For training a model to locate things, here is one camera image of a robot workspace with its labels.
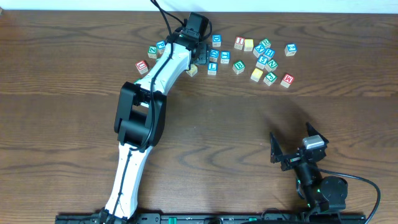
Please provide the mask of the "green B block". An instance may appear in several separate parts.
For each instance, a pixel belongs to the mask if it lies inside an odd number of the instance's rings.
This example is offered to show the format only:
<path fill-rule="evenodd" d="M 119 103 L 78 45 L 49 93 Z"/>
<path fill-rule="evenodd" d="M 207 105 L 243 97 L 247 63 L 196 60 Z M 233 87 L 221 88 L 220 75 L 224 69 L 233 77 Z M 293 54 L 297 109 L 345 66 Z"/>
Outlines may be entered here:
<path fill-rule="evenodd" d="M 245 64 L 242 60 L 238 60 L 237 62 L 233 63 L 233 71 L 235 74 L 239 75 L 245 69 Z"/>

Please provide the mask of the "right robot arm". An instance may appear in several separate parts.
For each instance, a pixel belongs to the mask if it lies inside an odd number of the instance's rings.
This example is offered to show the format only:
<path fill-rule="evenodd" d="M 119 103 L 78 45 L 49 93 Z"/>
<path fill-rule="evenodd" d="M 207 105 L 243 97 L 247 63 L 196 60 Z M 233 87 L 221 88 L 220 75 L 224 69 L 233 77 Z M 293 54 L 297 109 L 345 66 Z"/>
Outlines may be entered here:
<path fill-rule="evenodd" d="M 334 175 L 324 177 L 317 166 L 326 156 L 325 149 L 326 146 L 302 146 L 293 154 L 280 156 L 281 169 L 294 170 L 298 194 L 307 201 L 312 213 L 335 213 L 346 208 L 347 181 Z"/>

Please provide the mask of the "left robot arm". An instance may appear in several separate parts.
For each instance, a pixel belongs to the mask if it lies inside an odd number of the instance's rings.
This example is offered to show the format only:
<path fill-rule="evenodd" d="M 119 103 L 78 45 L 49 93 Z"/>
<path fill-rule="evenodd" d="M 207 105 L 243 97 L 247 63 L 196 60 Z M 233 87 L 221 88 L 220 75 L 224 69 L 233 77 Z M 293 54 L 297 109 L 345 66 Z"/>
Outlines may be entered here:
<path fill-rule="evenodd" d="M 167 94 L 179 75 L 196 59 L 206 59 L 204 28 L 185 26 L 167 37 L 165 51 L 151 71 L 120 91 L 114 131 L 119 141 L 119 163 L 111 196 L 105 206 L 109 223 L 130 219 L 146 160 L 165 126 Z"/>

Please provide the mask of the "yellow O block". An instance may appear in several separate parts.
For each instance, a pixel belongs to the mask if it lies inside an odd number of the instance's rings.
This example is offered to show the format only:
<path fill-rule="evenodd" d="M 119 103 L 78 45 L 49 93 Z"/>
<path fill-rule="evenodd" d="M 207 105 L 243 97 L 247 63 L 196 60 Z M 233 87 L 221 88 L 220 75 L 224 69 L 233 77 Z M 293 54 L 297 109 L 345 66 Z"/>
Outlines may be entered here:
<path fill-rule="evenodd" d="M 251 80 L 258 82 L 264 72 L 261 69 L 255 68 L 251 74 Z"/>

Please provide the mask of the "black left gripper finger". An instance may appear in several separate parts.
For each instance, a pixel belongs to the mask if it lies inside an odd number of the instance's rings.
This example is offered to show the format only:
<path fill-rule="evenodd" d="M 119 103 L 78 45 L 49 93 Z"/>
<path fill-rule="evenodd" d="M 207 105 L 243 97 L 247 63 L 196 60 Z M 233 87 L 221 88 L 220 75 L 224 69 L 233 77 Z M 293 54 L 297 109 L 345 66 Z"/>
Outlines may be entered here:
<path fill-rule="evenodd" d="M 270 141 L 271 141 L 271 162 L 273 164 L 281 162 L 284 158 L 284 155 L 282 153 L 282 149 L 280 148 L 280 144 L 277 142 L 273 133 L 270 133 Z"/>
<path fill-rule="evenodd" d="M 321 139 L 323 140 L 323 142 L 325 144 L 329 143 L 329 140 L 327 140 L 327 138 L 325 138 L 322 134 L 320 134 L 309 122 L 305 123 L 306 127 L 307 127 L 307 133 L 309 136 L 320 136 Z"/>

